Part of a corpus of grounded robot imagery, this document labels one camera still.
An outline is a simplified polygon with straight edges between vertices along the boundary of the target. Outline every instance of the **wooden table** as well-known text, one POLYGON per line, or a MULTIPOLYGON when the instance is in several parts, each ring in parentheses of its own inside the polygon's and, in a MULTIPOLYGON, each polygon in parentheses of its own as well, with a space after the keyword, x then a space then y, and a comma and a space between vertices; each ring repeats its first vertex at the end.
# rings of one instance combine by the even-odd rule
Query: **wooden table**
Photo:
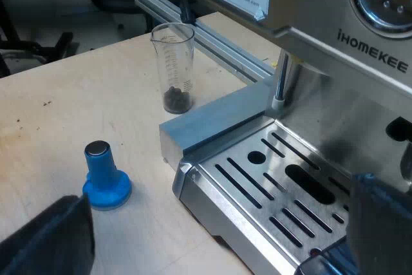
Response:
MULTIPOLYGON (((226 17, 203 22, 277 59, 276 46, 226 17)), ((194 70, 197 106, 244 87, 199 51, 194 70)), ((105 140, 133 193, 118 209, 93 211, 93 274, 250 274, 172 193, 158 125, 174 115, 162 107, 149 34, 1 79, 0 98, 0 240, 61 196, 81 195, 84 147, 105 140)))

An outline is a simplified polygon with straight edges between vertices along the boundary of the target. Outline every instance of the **clear plastic cup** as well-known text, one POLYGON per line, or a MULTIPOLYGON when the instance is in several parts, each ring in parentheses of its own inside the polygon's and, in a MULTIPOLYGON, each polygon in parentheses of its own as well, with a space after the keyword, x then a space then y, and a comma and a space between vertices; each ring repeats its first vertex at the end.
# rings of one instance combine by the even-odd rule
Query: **clear plastic cup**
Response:
POLYGON ((185 113, 194 102, 194 30, 182 23, 161 24, 150 40, 157 54, 163 107, 170 113, 185 113))

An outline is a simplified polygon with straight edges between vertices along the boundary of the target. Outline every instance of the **stainless steel drip tray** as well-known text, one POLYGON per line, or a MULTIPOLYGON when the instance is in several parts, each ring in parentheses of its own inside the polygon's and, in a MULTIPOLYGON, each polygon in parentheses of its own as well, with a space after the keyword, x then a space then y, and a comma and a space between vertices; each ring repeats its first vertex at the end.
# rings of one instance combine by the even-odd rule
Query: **stainless steel drip tray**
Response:
POLYGON ((231 135, 184 158, 174 191, 255 274, 293 274, 346 234, 349 180, 275 122, 231 135))

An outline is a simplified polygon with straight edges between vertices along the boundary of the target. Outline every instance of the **drip tray grate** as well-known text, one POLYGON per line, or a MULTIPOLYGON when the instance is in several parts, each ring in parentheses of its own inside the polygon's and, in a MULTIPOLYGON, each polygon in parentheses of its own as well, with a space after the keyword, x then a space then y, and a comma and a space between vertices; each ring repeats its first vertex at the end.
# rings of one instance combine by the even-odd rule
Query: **drip tray grate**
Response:
POLYGON ((346 234, 349 180, 277 124, 198 167, 297 264, 346 234))

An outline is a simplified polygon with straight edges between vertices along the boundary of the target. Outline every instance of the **blue tamper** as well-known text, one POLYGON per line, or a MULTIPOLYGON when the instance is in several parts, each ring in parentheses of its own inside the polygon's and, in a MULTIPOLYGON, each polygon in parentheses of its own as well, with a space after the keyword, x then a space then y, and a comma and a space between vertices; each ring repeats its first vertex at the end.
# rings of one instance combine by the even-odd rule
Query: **blue tamper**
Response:
POLYGON ((131 182, 127 174, 116 168, 110 145, 94 141, 84 149, 89 173, 83 185, 83 193, 89 196, 92 208, 115 209, 127 201, 131 194, 131 182))

